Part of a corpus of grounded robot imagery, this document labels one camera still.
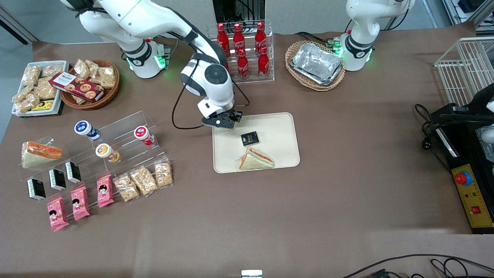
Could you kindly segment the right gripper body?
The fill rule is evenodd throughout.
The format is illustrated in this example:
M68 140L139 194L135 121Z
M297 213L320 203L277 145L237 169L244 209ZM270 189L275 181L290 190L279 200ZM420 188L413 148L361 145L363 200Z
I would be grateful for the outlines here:
M210 119L233 109L235 103L233 93L230 93L229 97L224 100L217 100L215 97L205 97L197 104L203 118Z

